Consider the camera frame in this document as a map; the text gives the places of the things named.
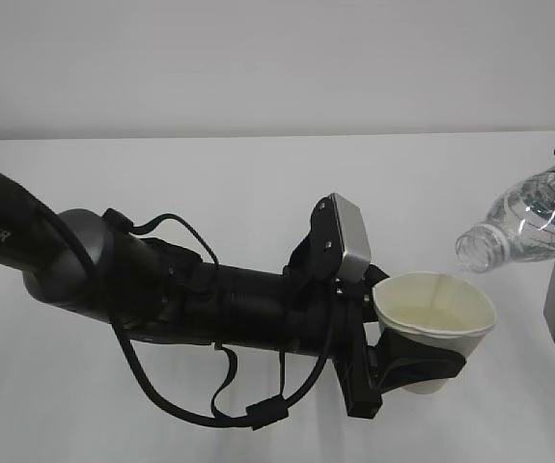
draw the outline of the wire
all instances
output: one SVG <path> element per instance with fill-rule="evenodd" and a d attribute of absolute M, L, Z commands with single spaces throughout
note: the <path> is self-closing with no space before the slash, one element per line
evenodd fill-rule
<path fill-rule="evenodd" d="M 328 304 L 328 326 L 326 328 L 326 338 L 324 339 L 324 346 L 322 347 L 322 351 L 318 356 L 318 360 L 316 361 L 312 372 L 309 374 L 305 382 L 290 397 L 286 398 L 286 404 L 288 408 L 292 407 L 296 402 L 298 402 L 307 393 L 309 393 L 309 391 L 314 387 L 314 384 L 316 384 L 316 381 L 318 381 L 318 378 L 322 373 L 322 370 L 324 369 L 324 365 L 326 365 L 326 360 L 328 360 L 328 351 L 330 350 L 331 342 L 333 341 L 333 331 L 335 331 L 335 308 L 333 307 L 333 291 L 333 285 L 327 285 L 326 304 Z"/>
<path fill-rule="evenodd" d="M 258 417 L 250 417 L 249 415 L 245 415 L 245 416 L 241 416 L 241 417 L 227 417 L 227 418 L 222 417 L 222 418 L 216 419 L 216 418 L 207 417 L 207 416 L 204 416 L 204 415 L 199 415 L 199 414 L 196 414 L 196 413 L 193 413 L 193 412 L 189 412 L 188 410 L 180 408 L 179 406 L 177 406 L 177 405 L 173 404 L 172 402 L 168 401 L 165 397 L 163 397 L 154 388 L 154 386 L 153 386 L 153 384 L 151 384 L 151 381 L 149 380 L 146 372 L 142 368 L 142 365 L 140 364 L 140 361 L 137 357 L 137 354 L 135 353 L 135 350 L 133 349 L 133 346 L 131 345 L 131 341 L 130 341 L 128 335 L 126 334 L 125 327 L 124 327 L 122 321 L 120 320 L 118 313 L 116 312 L 116 310 L 114 308 L 112 298 L 111 298 L 109 292 L 104 288 L 104 286 L 102 284 L 102 281 L 101 281 L 101 278 L 97 274 L 97 268 L 95 267 L 95 264 L 93 263 L 92 259 L 88 255 L 86 249 L 84 248 L 82 243 L 79 241 L 77 236 L 75 236 L 73 231 L 71 231 L 69 226 L 65 222 L 63 222 L 62 219 L 58 215 L 56 215 L 56 213 L 54 213 L 49 207 L 47 207 L 45 204 L 43 204 L 37 198 L 35 198 L 35 201 L 36 201 L 36 204 L 37 204 L 38 212 L 43 216 L 45 221 L 57 233 L 59 233 L 60 236 L 63 238 L 63 240 L 67 243 L 67 245 L 69 246 L 71 251 L 75 254 L 77 259 L 79 260 L 80 264 L 82 265 L 82 268 L 86 272 L 89 284 L 94 286 L 96 296 L 97 296 L 97 301 L 105 307 L 107 315 L 108 315 L 108 319 L 110 321 L 110 324 L 112 325 L 112 329 L 113 329 L 114 334 L 115 334 L 115 336 L 116 336 L 116 338 L 119 342 L 119 345 L 121 346 L 121 349 L 122 349 L 122 351 L 125 355 L 127 363 L 129 364 L 129 367 L 131 368 L 131 372 L 133 373 L 133 376 L 135 377 L 136 381 L 138 382 L 140 388 L 142 389 L 142 391 L 144 392 L 146 397 L 155 406 L 157 406 L 158 408 L 160 408 L 164 412 L 168 413 L 169 415 L 172 415 L 172 416 L 174 416 L 174 417 L 176 417 L 180 420 L 186 421 L 186 422 L 191 422 L 193 424 L 198 424 L 200 426 L 218 427 L 218 428 L 224 428 L 224 427 L 253 427 L 253 426 L 256 426 L 258 424 L 258 421 L 259 421 Z M 149 224 L 147 224 L 147 226 L 151 225 L 155 221 L 149 222 Z M 204 240 L 202 238 L 199 238 L 198 240 L 201 243 L 204 243 Z M 321 354 L 318 357 L 318 360 L 316 361 L 316 364 L 314 365 L 314 368 L 312 369 L 312 372 L 310 373 L 309 377 L 307 378 L 307 380 L 305 380 L 305 382 L 301 385 L 301 387 L 294 394 L 292 394 L 290 397 L 288 397 L 286 399 L 286 402 L 288 403 L 287 406 L 289 408 L 291 406 L 293 406 L 303 396 L 305 396 L 305 394 L 307 394 L 309 392 L 309 390 L 313 387 L 314 383 L 318 380 L 318 377 L 319 377 L 324 365 L 326 364 L 326 360 L 328 358 L 328 351 L 330 349 L 330 343 L 332 341 L 334 323 L 335 323 L 335 319 L 334 319 L 335 318 L 334 317 L 334 312 L 335 311 L 333 310 L 333 306 L 332 306 L 332 303 L 331 303 L 332 294 L 330 294 L 330 293 L 327 294 L 327 301 L 328 301 L 328 304 L 329 304 L 330 315 L 329 315 L 329 322 L 328 322 L 328 327 L 327 327 L 327 330 L 326 330 L 327 332 L 326 332 L 326 338 L 324 340 L 323 349 L 321 351 Z"/>
<path fill-rule="evenodd" d="M 286 351 L 281 349 L 279 351 L 279 394 L 284 394 L 286 389 Z"/>
<path fill-rule="evenodd" d="M 153 232 L 159 225 L 161 225 L 162 222 L 166 220 L 175 220 L 179 222 L 181 225 L 183 225 L 191 234 L 193 234 L 193 237 L 198 240 L 198 242 L 202 245 L 202 247 L 207 250 L 207 253 L 210 255 L 212 262 L 215 264 L 215 270 L 212 273 L 210 282 L 208 283 L 208 286 L 204 290 L 198 291 L 197 289 L 188 287 L 188 289 L 190 289 L 195 293 L 206 294 L 217 283 L 217 278 L 219 277 L 219 259 L 217 258 L 217 255 L 212 251 L 212 249 L 210 249 L 210 246 L 206 243 L 206 241 L 200 236 L 200 234 L 193 227 L 191 227 L 191 225 L 189 225 L 189 223 L 186 220 L 184 220 L 182 217 L 180 217 L 177 214 L 171 214 L 171 213 L 161 214 L 161 215 L 157 215 L 154 219 L 152 219 L 151 221 L 147 222 L 144 225 L 141 225 L 138 227 L 132 227 L 130 232 L 138 236 L 149 234 L 150 232 Z"/>

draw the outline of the bottle neck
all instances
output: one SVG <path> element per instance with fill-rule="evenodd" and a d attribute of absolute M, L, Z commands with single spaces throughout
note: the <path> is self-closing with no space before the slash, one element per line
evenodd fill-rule
<path fill-rule="evenodd" d="M 511 248 L 505 233 L 489 223 L 480 223 L 458 238 L 456 252 L 464 268 L 485 273 L 506 263 Z"/>

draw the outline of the black cable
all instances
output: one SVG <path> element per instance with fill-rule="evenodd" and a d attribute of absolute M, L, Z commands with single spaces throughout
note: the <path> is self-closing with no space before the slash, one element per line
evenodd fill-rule
<path fill-rule="evenodd" d="M 284 394 L 286 389 L 286 351 L 279 351 L 279 395 Z"/>
<path fill-rule="evenodd" d="M 125 327 L 121 322 L 118 313 L 114 309 L 114 304 L 112 303 L 111 297 L 109 292 L 103 287 L 101 278 L 97 274 L 97 269 L 95 264 L 91 260 L 88 252 L 79 241 L 77 236 L 71 231 L 65 222 L 61 220 L 61 218 L 56 215 L 49 207 L 35 198 L 38 212 L 43 216 L 45 221 L 57 232 L 61 235 L 63 240 L 67 243 L 71 251 L 75 254 L 77 259 L 79 260 L 82 268 L 86 272 L 87 279 L 89 284 L 94 286 L 96 291 L 97 300 L 100 304 L 105 306 L 107 311 L 108 319 L 110 324 L 112 325 L 112 329 L 114 334 L 121 346 L 121 349 L 125 355 L 127 363 L 131 368 L 131 372 L 135 377 L 136 381 L 138 382 L 140 388 L 147 396 L 147 398 L 158 408 L 163 410 L 164 412 L 186 422 L 191 422 L 193 424 L 198 424 L 200 426 L 205 427 L 254 427 L 258 425 L 258 419 L 252 418 L 249 415 L 245 415 L 242 417 L 231 417 L 231 418 L 212 418 L 206 417 L 204 415 L 199 415 L 193 412 L 189 412 L 179 406 L 173 404 L 172 402 L 168 401 L 165 397 L 163 397 L 151 384 L 146 372 L 142 368 L 140 361 L 131 345 L 131 341 L 126 334 Z M 329 304 L 329 322 L 326 332 L 326 339 L 324 341 L 324 346 L 312 372 L 310 373 L 309 377 L 305 382 L 301 385 L 301 387 L 290 397 L 286 399 L 288 403 L 288 407 L 290 408 L 296 402 L 298 402 L 303 396 L 305 396 L 309 390 L 314 386 L 314 383 L 318 380 L 318 377 L 326 364 L 326 360 L 328 358 L 328 351 L 330 349 L 330 343 L 332 341 L 333 335 L 333 328 L 334 328 L 334 310 L 332 306 L 332 293 L 331 289 L 327 294 L 327 303 Z"/>
<path fill-rule="evenodd" d="M 232 349 L 224 347 L 221 342 L 215 343 L 215 350 L 223 350 L 228 356 L 228 373 L 226 374 L 226 379 L 224 379 L 223 383 L 221 383 L 221 386 L 219 386 L 217 391 L 215 391 L 215 394 L 212 395 L 212 399 L 210 400 L 210 412 L 215 418 L 229 418 L 228 415 L 217 408 L 215 400 L 217 399 L 219 393 L 230 386 L 230 384 L 235 380 L 236 372 L 238 371 L 238 358 Z"/>
<path fill-rule="evenodd" d="M 305 382 L 292 394 L 290 397 L 286 398 L 286 404 L 288 408 L 292 407 L 296 402 L 303 398 L 309 391 L 314 387 L 316 381 L 324 365 L 326 365 L 326 360 L 328 360 L 328 351 L 331 347 L 331 341 L 333 341 L 333 331 L 335 328 L 335 309 L 333 307 L 333 295 L 335 294 L 335 287 L 332 284 L 326 287 L 326 304 L 328 304 L 328 326 L 326 328 L 326 338 L 324 339 L 324 346 L 322 351 L 318 356 L 318 360 L 309 374 Z"/>
<path fill-rule="evenodd" d="M 191 225 L 186 220 L 184 220 L 182 217 L 180 217 L 177 214 L 171 214 L 171 213 L 161 214 L 161 215 L 157 215 L 154 219 L 152 219 L 151 221 L 147 222 L 144 225 L 140 225 L 138 227 L 132 227 L 129 231 L 138 236 L 149 234 L 150 232 L 153 232 L 159 225 L 161 225 L 162 222 L 166 220 L 175 220 L 179 222 L 181 225 L 183 225 L 188 232 L 193 234 L 193 237 L 198 240 L 198 242 L 202 245 L 202 247 L 206 249 L 207 253 L 210 255 L 210 258 L 212 259 L 212 262 L 215 264 L 215 269 L 214 269 L 214 272 L 212 273 L 212 277 L 210 278 L 210 282 L 208 283 L 208 287 L 206 287 L 204 290 L 201 290 L 201 291 L 198 291 L 197 289 L 194 289 L 192 287 L 187 287 L 193 292 L 206 294 L 217 283 L 217 279 L 219 277 L 219 259 L 217 258 L 217 255 L 212 251 L 212 249 L 210 249 L 210 246 L 206 243 L 206 241 L 200 236 L 200 234 L 193 227 L 191 227 Z"/>

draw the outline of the silver metal plate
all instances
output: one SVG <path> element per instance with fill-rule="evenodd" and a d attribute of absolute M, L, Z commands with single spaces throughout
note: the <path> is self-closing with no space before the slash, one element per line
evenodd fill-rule
<path fill-rule="evenodd" d="M 342 266 L 337 277 L 347 282 L 357 283 L 363 278 L 372 262 L 372 250 L 361 209 L 338 193 L 333 193 L 330 198 L 335 204 L 339 233 L 342 238 Z"/>

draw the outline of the white wall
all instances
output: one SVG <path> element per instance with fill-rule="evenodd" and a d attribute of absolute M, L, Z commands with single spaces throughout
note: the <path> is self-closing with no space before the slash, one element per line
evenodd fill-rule
<path fill-rule="evenodd" d="M 0 0 L 0 138 L 555 129 L 555 1 Z"/>

